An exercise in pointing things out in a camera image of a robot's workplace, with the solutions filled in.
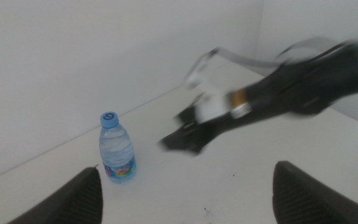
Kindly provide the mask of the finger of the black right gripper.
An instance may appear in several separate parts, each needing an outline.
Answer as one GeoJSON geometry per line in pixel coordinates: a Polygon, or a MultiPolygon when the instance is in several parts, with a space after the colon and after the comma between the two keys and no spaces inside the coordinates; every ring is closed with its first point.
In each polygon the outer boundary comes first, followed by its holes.
{"type": "Polygon", "coordinates": [[[196,122],[195,107],[189,106],[183,111],[178,113],[176,119],[179,120],[182,124],[191,124],[196,122]]]}
{"type": "Polygon", "coordinates": [[[189,152],[198,155],[216,137],[215,133],[184,134],[174,132],[162,138],[159,143],[165,151],[189,152]]]}

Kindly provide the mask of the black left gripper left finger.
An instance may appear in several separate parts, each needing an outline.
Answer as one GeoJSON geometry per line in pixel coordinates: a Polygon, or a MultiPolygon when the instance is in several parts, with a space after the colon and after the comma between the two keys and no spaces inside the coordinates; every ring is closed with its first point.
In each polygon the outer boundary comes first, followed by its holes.
{"type": "Polygon", "coordinates": [[[11,224],[100,224],[103,193],[100,174],[87,167],[11,224]]]}

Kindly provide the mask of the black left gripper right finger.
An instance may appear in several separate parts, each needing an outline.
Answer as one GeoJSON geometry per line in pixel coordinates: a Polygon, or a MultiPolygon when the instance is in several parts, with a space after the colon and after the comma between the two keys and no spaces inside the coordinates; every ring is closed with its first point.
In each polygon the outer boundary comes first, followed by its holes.
{"type": "Polygon", "coordinates": [[[358,224],[358,203],[288,161],[276,163],[272,207],[279,224],[358,224]]]}

